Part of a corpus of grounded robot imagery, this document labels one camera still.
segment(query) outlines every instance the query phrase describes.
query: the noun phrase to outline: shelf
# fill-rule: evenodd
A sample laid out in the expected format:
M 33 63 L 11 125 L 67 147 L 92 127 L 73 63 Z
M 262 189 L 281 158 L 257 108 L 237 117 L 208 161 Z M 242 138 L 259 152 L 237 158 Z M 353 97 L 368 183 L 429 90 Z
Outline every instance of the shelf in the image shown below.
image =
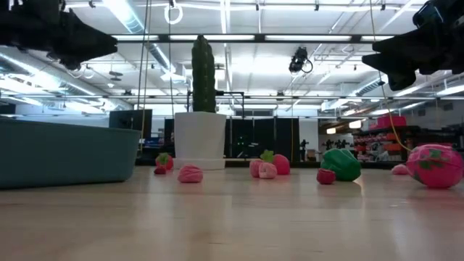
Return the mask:
M 394 128 L 397 132 L 405 132 L 405 131 L 421 131 L 421 128 L 419 126 L 398 126 Z M 388 127 L 388 128 L 382 128 L 382 129 L 376 129 L 376 130 L 365 130 L 365 131 L 360 131 L 358 133 L 353 133 L 353 136 L 367 136 L 367 135 L 373 135 L 373 134 L 379 134 L 379 133 L 387 133 L 387 132 L 392 132 L 393 128 Z

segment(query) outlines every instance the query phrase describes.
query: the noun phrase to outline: green cactus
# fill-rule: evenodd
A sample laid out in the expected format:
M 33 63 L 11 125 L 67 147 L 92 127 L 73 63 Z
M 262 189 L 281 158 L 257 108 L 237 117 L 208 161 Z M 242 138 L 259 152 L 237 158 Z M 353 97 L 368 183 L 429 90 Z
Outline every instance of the green cactus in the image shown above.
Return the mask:
M 261 160 L 265 161 L 265 162 L 268 162 L 268 163 L 272 163 L 273 160 L 274 160 L 274 152 L 273 151 L 268 151 L 268 150 L 265 150 L 261 156 L 260 156 Z
M 198 36 L 191 50 L 192 76 L 194 78 L 194 112 L 216 113 L 215 58 L 211 46 L 203 36 Z
M 156 158 L 161 165 L 166 165 L 169 161 L 169 155 L 167 153 L 159 153 L 158 157 Z

